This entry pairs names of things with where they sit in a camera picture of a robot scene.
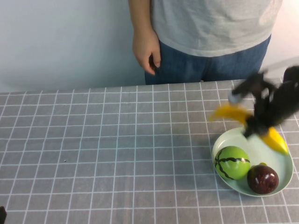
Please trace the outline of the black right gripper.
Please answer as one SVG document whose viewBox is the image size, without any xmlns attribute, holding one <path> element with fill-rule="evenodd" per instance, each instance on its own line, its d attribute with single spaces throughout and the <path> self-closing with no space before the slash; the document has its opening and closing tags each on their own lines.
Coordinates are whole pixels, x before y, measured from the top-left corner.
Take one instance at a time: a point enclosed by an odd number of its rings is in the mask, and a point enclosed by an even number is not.
<svg viewBox="0 0 299 224">
<path fill-rule="evenodd" d="M 253 120 L 247 120 L 243 132 L 245 138 L 256 133 L 266 135 L 269 128 L 278 126 L 287 118 L 299 111 L 299 81 L 284 81 L 276 87 L 270 82 L 262 81 L 263 89 L 268 89 L 269 94 L 256 98 Z"/>
</svg>

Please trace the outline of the person's right hand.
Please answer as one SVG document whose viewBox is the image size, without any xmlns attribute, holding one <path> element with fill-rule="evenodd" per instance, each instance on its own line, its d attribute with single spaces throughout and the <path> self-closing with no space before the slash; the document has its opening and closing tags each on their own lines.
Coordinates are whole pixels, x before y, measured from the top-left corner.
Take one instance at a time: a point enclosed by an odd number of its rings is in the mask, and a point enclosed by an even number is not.
<svg viewBox="0 0 299 224">
<path fill-rule="evenodd" d="M 160 44 L 153 29 L 135 31 L 133 36 L 133 53 L 139 65 L 149 74 L 155 75 L 160 67 Z"/>
</svg>

